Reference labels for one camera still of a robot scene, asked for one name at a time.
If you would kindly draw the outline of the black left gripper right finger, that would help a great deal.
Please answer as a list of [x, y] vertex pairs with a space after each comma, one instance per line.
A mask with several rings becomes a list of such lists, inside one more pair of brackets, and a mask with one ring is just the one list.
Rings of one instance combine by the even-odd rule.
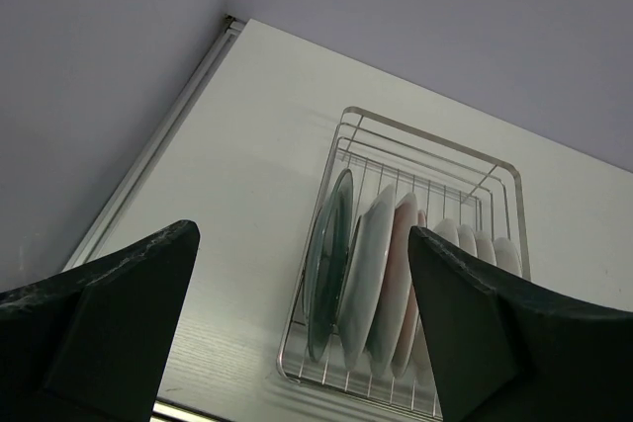
[[425, 227], [412, 283], [447, 421], [628, 421], [632, 315], [561, 295]]

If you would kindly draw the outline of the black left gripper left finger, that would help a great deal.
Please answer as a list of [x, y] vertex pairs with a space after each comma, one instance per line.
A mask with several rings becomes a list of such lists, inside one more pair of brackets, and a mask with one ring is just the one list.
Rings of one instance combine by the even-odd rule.
[[149, 420], [199, 243], [179, 220], [2, 293], [2, 420]]

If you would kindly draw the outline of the white plate teal rim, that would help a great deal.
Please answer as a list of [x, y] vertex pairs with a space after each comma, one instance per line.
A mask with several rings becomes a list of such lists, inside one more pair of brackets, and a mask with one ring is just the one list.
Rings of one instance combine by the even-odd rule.
[[475, 233], [468, 224], [460, 224], [457, 228], [459, 247], [468, 254], [477, 257], [478, 250], [476, 244]]

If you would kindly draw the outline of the red teal wave plate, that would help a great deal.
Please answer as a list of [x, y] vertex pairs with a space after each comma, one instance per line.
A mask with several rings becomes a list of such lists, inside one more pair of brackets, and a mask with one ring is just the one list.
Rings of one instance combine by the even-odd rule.
[[349, 271], [338, 314], [343, 361], [354, 370], [364, 351], [386, 273], [394, 224], [396, 189], [390, 184], [360, 215], [352, 239]]
[[407, 312], [411, 287], [407, 241], [409, 230], [417, 225], [417, 212], [413, 192], [405, 194], [394, 211], [385, 275], [366, 345], [374, 378], [381, 378], [390, 365]]

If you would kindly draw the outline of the white bowl plate red characters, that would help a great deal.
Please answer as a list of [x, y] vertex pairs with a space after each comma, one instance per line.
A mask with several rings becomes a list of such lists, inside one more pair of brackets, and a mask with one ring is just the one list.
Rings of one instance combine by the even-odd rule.
[[428, 360], [413, 286], [410, 286], [405, 318], [391, 363], [392, 373], [396, 379], [405, 374], [410, 358], [413, 358], [420, 368], [424, 368]]

